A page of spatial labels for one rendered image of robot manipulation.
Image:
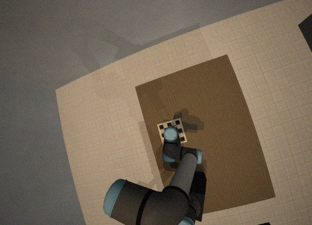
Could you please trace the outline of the tan and black chessboard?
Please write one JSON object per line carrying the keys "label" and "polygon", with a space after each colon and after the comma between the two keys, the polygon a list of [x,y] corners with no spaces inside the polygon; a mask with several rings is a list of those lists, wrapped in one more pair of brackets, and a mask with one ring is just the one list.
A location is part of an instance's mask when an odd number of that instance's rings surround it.
{"label": "tan and black chessboard", "polygon": [[[175,123],[175,125],[172,125],[172,123]],[[181,143],[187,142],[187,139],[186,139],[186,136],[185,136],[185,132],[184,132],[184,129],[183,129],[183,126],[182,126],[182,122],[181,122],[180,118],[175,119],[175,120],[171,120],[171,121],[168,121],[168,122],[157,124],[157,126],[158,126],[158,130],[159,130],[160,137],[161,137],[161,140],[162,140],[162,144],[164,144],[164,131],[169,126],[170,127],[176,126],[178,128],[179,133],[180,133],[179,137],[180,137]]]}

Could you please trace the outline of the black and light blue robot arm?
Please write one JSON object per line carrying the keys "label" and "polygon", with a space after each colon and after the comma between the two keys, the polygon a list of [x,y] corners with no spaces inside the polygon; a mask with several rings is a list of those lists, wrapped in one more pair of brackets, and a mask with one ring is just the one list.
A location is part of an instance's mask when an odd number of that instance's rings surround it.
{"label": "black and light blue robot arm", "polygon": [[177,136],[174,127],[164,131],[163,161],[181,160],[169,185],[159,192],[118,179],[106,193],[103,202],[106,215],[125,225],[195,225],[201,204],[189,192],[203,152],[177,146]]}

